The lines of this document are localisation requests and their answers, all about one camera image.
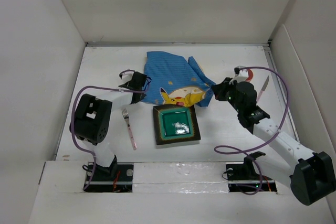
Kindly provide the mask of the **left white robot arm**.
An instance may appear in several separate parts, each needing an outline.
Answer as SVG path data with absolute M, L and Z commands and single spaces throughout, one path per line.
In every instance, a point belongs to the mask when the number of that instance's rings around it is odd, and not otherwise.
M 91 174 L 99 171 L 105 180 L 117 175 L 117 157 L 104 139 L 108 134 L 111 113 L 128 105 L 142 101 L 150 87 L 152 78 L 135 70 L 125 70 L 119 74 L 131 74 L 131 80 L 118 86 L 106 88 L 85 86 L 75 96 L 71 110 L 69 130 L 73 143 L 79 150 L 90 153 L 92 167 L 84 169 Z

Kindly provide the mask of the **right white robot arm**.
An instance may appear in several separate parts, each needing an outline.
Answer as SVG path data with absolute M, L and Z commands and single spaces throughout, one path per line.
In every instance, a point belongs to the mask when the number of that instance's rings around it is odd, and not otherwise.
M 314 152 L 281 131 L 270 115 L 257 105 L 257 92 L 251 83 L 226 78 L 211 89 L 216 100 L 227 101 L 237 111 L 238 120 L 244 128 L 265 141 L 287 163 L 278 167 L 267 164 L 261 168 L 257 161 L 250 161 L 243 165 L 247 178 L 254 179 L 262 171 L 264 175 L 289 187 L 306 206 L 335 191 L 331 157 L 325 152 Z

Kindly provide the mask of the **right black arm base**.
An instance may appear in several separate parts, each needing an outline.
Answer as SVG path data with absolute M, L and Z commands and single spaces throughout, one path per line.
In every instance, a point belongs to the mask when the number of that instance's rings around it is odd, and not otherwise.
M 222 178 L 227 181 L 230 193 L 240 192 L 246 195 L 258 192 L 277 192 L 276 183 L 273 179 L 262 175 L 255 165 L 256 159 L 266 154 L 260 151 L 249 154 L 241 162 L 225 163 L 226 170 Z

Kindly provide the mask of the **blue yellow cartoon placemat cloth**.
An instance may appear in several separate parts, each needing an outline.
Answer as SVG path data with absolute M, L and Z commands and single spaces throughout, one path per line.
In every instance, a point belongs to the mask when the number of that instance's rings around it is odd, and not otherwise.
M 185 59 L 165 51 L 148 51 L 144 74 L 152 81 L 144 103 L 207 107 L 214 95 L 210 80 L 194 57 Z

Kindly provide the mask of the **green square ceramic plate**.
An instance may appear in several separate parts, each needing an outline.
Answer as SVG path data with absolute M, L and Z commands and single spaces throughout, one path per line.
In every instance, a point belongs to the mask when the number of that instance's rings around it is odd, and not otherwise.
M 155 142 L 158 146 L 201 140 L 194 106 L 154 106 L 153 123 Z

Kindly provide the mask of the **pink plastic cup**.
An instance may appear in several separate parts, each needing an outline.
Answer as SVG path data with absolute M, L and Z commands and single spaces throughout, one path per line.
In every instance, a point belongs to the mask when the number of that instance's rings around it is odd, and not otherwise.
M 248 78 L 246 79 L 246 81 L 251 82 L 254 77 L 254 73 L 251 69 L 247 69 L 247 72 L 248 72 Z

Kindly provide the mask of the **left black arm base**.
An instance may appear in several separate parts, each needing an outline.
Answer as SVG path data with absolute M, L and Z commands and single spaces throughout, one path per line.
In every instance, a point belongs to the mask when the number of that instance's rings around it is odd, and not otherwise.
M 119 163 L 114 157 L 109 167 L 96 165 L 92 173 L 93 163 L 83 165 L 86 172 L 84 191 L 87 193 L 131 193 L 133 191 L 133 163 Z

